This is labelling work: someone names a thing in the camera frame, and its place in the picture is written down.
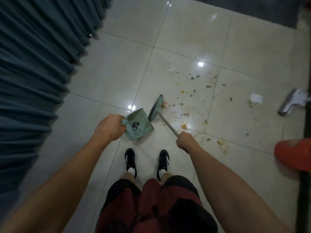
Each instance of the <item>glossy floor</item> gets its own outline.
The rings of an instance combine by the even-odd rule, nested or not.
[[[199,144],[238,173],[293,230],[297,173],[274,159],[273,147],[303,136],[303,109],[286,117],[276,111],[292,88],[307,88],[306,16],[293,30],[194,0],[115,0],[99,40],[91,39],[88,56],[72,77],[71,93],[21,186],[20,202],[88,141],[102,118],[126,115],[131,108],[149,113],[163,94],[169,103],[163,115],[177,131],[185,121]],[[248,106],[252,93],[263,96],[262,104]],[[193,181],[212,211],[176,137],[161,120],[153,127],[140,140],[123,136],[107,147],[65,232],[94,232],[108,189],[125,172],[129,147],[137,155],[139,186],[155,177],[157,156],[166,149],[169,171]],[[220,138],[229,145],[227,155],[216,142]]]

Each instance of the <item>white paper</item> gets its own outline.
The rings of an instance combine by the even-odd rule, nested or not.
[[[172,110],[172,115],[174,117],[177,117],[177,118],[183,118],[182,116],[180,116],[181,114],[183,114],[183,112],[181,111],[181,109],[178,107],[178,106],[174,106],[174,107],[171,107],[171,110]]]
[[[251,94],[251,101],[253,101],[253,102],[257,102],[257,103],[261,104],[262,98],[263,97],[261,95],[254,94],[254,93]]]

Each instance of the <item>sock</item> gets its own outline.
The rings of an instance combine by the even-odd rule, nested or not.
[[[160,176],[160,178],[162,177],[162,175],[163,175],[164,173],[167,173],[167,171],[165,171],[165,169],[159,170],[159,176]]]
[[[130,172],[133,174],[133,176],[135,176],[135,169],[134,168],[130,167],[127,172]]]

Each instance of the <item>person's left arm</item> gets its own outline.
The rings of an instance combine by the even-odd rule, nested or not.
[[[108,115],[87,144],[4,224],[0,233],[62,232],[75,212],[103,150],[122,136],[122,115]]]

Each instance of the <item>black sneaker with white stripes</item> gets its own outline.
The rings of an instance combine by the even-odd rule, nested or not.
[[[159,171],[164,169],[167,172],[167,166],[168,165],[169,165],[169,153],[166,150],[161,150],[160,155],[159,155],[158,171],[156,173],[156,177],[157,177],[158,181],[161,181]]]
[[[126,163],[126,171],[129,170],[129,168],[133,168],[135,170],[134,178],[137,178],[137,170],[135,165],[135,153],[132,148],[128,148],[125,152],[125,163]]]

